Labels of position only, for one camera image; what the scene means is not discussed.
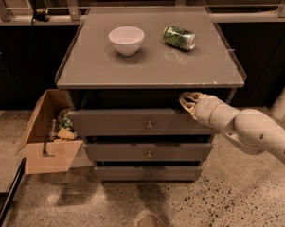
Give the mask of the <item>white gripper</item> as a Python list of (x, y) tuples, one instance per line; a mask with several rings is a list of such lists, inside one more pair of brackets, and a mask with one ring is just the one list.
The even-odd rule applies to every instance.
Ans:
[(183, 92), (179, 96), (179, 102), (200, 124), (224, 134), (235, 132), (235, 118), (240, 111), (216, 96), (203, 95), (199, 92)]

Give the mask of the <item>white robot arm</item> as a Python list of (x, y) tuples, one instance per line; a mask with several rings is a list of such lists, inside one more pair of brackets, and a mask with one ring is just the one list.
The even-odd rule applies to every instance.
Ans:
[(285, 165), (285, 130), (267, 114), (255, 109), (238, 110), (200, 92), (183, 92), (179, 102), (197, 122), (217, 130), (244, 153), (267, 151)]

